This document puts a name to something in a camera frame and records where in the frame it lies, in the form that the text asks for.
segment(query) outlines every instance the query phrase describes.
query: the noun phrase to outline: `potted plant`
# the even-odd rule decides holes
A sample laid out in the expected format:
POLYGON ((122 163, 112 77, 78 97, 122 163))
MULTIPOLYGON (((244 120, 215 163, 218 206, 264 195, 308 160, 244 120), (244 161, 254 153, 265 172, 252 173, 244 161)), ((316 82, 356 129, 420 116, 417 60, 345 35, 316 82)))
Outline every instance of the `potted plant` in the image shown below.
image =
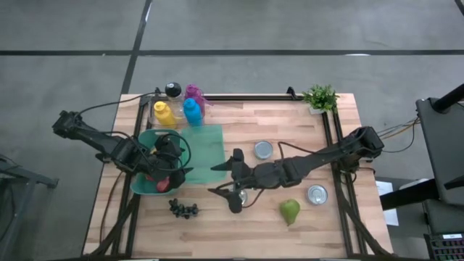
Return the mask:
POLYGON ((312 115, 321 114, 331 110, 336 111, 336 99, 339 98, 332 90, 332 86, 319 86, 318 84, 311 87, 308 92, 303 91, 303 100, 310 104, 310 113, 312 115))

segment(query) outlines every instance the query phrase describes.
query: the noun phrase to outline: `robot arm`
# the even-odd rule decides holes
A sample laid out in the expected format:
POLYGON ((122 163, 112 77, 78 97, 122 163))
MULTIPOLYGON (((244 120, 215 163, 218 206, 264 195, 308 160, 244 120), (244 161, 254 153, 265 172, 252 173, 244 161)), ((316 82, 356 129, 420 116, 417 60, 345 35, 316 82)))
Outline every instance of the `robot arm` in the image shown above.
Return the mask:
POLYGON ((212 170, 231 170, 233 182, 208 189, 227 199, 233 213, 241 211, 240 191, 243 189, 277 189, 296 186, 311 170, 331 162, 338 162, 340 170, 354 172, 359 167, 361 157, 375 158, 380 155, 384 144, 371 127, 361 127, 351 132, 340 142, 321 149, 305 157, 288 157, 266 162, 254 168, 244 162, 240 149, 233 150, 233 156, 212 170), (233 190, 224 188, 233 185, 233 190))
POLYGON ((185 181, 185 174, 192 170, 176 170, 177 159, 182 150, 168 136, 155 142, 156 152, 139 143, 135 138, 122 138, 102 133, 82 121, 77 112, 62 111, 53 124, 55 134, 63 138, 80 140, 99 151, 96 158, 102 162, 114 162, 116 167, 127 173, 146 173, 156 182, 169 177, 168 190, 178 188, 185 181))

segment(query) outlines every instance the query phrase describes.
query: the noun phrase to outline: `gray floor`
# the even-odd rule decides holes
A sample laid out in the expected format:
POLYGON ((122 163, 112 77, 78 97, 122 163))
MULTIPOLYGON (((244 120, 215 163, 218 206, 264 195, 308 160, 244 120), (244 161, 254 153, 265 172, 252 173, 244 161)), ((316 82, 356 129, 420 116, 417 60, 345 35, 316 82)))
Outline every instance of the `gray floor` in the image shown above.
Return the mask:
MULTIPOLYGON (((131 49, 143 0, 0 1, 0 50, 131 49)), ((142 49, 464 49, 464 16, 453 0, 154 0, 142 49)), ((60 178, 38 188, 14 260, 77 257, 102 164, 94 150, 55 136, 61 110, 119 98, 129 57, 0 57, 0 153, 60 178)), ((462 83, 461 56, 139 57, 129 93, 168 81, 207 93, 282 93, 314 83, 355 93, 362 123, 378 130, 415 117, 416 99, 462 83)), ((109 130, 115 107, 84 115, 109 130)), ((406 146, 411 133, 386 142, 406 146)), ((417 129, 414 145, 383 154, 377 175, 431 177, 417 129)), ((393 238, 395 252, 423 257, 420 238, 393 238)))

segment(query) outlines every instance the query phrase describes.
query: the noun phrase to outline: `wooden table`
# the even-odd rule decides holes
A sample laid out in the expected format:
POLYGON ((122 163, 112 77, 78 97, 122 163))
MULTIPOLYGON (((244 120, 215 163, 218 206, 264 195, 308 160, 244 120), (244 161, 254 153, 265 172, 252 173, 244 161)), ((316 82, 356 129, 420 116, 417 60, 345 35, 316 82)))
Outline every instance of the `wooden table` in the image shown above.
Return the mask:
MULTIPOLYGON (((126 100, 135 95, 122 95, 126 100)), ((286 141, 310 150, 326 146, 323 122, 320 115, 310 115, 306 104, 300 101, 216 101, 208 107, 205 123, 221 124, 226 158, 234 148, 241 148, 245 162, 251 167, 261 163, 253 154, 254 143, 261 140, 273 144, 270 160, 280 157, 277 141, 286 141)), ((347 135, 361 126, 353 94, 340 94, 339 117, 343 133, 347 135)), ((138 100, 122 103, 117 111, 115 131, 132 133, 136 121, 138 100)), ((336 142, 334 126, 331 126, 336 142)), ((305 155, 296 149, 284 148, 286 157, 305 155)), ((119 174, 114 166, 104 168, 84 253, 99 244, 99 230, 109 191, 119 174)), ((224 181, 230 181, 230 175, 224 181)), ((123 178, 112 197, 106 233, 117 218, 123 178)), ((142 196, 134 257, 156 258, 213 258, 213 257, 345 257, 338 207, 330 166, 313 170, 300 185, 265 191, 256 204, 240 214, 229 211, 226 200, 214 195, 207 185, 183 184, 172 196, 142 196), (319 184, 328 191, 328 201, 320 206, 307 202, 305 192, 311 185, 319 184), (169 211, 167 201, 178 198, 191 205, 197 203, 201 212, 189 220, 176 219, 169 211), (301 212, 295 224, 287 226, 278 212, 278 204, 286 199, 296 199, 301 212)), ((389 233, 378 197, 374 175, 370 170, 357 172, 355 191, 361 219, 368 230, 387 251, 392 251, 389 233)), ((256 191, 248 191, 249 202, 256 191)), ((355 252, 357 243, 354 226, 350 233, 355 252)), ((121 250, 126 236, 123 233, 121 250)))

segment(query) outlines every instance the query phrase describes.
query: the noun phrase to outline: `green pear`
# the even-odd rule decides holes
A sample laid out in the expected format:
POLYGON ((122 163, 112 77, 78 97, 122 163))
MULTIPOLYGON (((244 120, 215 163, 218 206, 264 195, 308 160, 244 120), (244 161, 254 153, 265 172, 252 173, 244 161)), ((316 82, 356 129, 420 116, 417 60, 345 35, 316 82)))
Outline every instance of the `green pear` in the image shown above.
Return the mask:
POLYGON ((298 201, 296 201, 295 199, 287 199, 286 201, 281 203, 279 209, 287 225, 295 223, 295 220, 299 213, 298 201))

